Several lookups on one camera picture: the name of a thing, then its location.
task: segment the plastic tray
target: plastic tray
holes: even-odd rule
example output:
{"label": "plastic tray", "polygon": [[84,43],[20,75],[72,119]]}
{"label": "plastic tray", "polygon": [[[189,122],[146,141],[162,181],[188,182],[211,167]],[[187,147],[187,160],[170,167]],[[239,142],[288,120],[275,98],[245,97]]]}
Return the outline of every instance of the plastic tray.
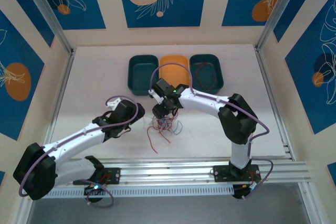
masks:
{"label": "plastic tray", "polygon": [[190,58],[193,88],[217,94],[224,85],[221,64],[214,55],[193,55]]}
{"label": "plastic tray", "polygon": [[[181,63],[189,68],[188,59],[184,55],[166,55],[160,59],[160,66],[170,62]],[[188,71],[177,65],[167,65],[160,68],[160,78],[163,78],[174,87],[177,87],[179,84],[190,84]]]}
{"label": "plastic tray", "polygon": [[[159,61],[154,55],[133,56],[128,65],[127,86],[134,95],[149,95],[149,85],[153,71],[159,66]],[[153,83],[159,79],[156,72]]]}

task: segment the gray floor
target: gray floor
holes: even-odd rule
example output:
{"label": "gray floor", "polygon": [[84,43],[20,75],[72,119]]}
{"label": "gray floor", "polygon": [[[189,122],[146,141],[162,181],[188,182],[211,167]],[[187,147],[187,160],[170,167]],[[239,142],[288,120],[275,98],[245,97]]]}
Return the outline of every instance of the gray floor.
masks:
{"label": "gray floor", "polygon": [[96,209],[84,199],[42,199],[34,202],[28,223],[301,224],[309,220],[296,184],[267,184],[246,201],[232,196],[116,198],[112,208]]}

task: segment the white table surface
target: white table surface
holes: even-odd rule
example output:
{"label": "white table surface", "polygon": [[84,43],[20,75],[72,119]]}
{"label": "white table surface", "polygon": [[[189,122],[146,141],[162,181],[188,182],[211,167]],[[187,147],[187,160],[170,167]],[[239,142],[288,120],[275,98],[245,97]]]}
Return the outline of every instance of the white table surface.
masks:
{"label": "white table surface", "polygon": [[[221,64],[224,87],[218,95],[241,94],[259,119],[270,128],[270,134],[255,139],[253,156],[284,156],[285,151],[268,99],[264,81],[252,45],[189,45],[189,46],[115,46],[79,47],[59,111],[52,141],[62,139],[89,124],[107,108],[104,103],[113,95],[127,95],[141,103],[146,115],[131,126],[132,131],[120,138],[94,146],[77,157],[97,158],[190,158],[230,157],[231,143],[219,120],[197,111],[179,110],[183,131],[167,138],[151,129],[153,152],[146,130],[151,123],[155,100],[132,95],[127,87],[128,61],[134,55],[214,54]],[[256,133],[264,129],[258,125]]]}

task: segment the orange tray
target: orange tray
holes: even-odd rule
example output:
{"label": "orange tray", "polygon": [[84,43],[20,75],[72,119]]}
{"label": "orange tray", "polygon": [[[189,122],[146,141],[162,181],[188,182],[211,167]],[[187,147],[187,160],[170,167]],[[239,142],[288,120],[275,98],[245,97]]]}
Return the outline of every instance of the orange tray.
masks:
{"label": "orange tray", "polygon": [[[160,59],[160,66],[166,63],[180,63],[189,69],[189,60],[184,55],[166,55]],[[190,77],[187,70],[177,65],[167,65],[159,70],[160,78],[174,87],[179,84],[190,85]]]}

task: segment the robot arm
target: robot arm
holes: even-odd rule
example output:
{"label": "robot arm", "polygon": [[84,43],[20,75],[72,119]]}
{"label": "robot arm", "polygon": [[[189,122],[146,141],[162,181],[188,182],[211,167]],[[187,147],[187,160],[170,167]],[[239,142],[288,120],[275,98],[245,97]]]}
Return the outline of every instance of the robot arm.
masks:
{"label": "robot arm", "polygon": [[[79,179],[96,181],[102,176],[104,166],[95,157],[88,156],[79,161],[70,161],[70,159],[87,148],[101,144],[110,138],[117,138],[123,132],[130,131],[130,125],[142,118],[145,113],[141,104],[138,103],[137,105],[138,113],[136,117],[127,124],[90,131],[94,128],[126,122],[134,117],[135,104],[128,100],[117,99],[108,103],[111,111],[95,118],[92,123],[77,133],[45,146],[39,146],[37,143],[28,146],[14,171],[13,177],[21,184],[31,166],[47,152],[50,152],[34,167],[24,184],[23,188],[31,199],[41,199],[55,186],[69,181]],[[66,142],[76,135],[81,136]]]}
{"label": "robot arm", "polygon": [[250,164],[249,139],[252,137],[257,123],[245,114],[221,102],[233,103],[256,117],[241,95],[218,97],[200,91],[197,91],[197,95],[195,95],[189,86],[180,84],[174,88],[163,79],[153,85],[149,93],[157,101],[157,105],[153,108],[153,114],[158,119],[182,108],[199,110],[219,118],[225,135],[232,142],[232,157],[230,159],[230,164],[233,166],[232,172],[239,174],[240,170]]}

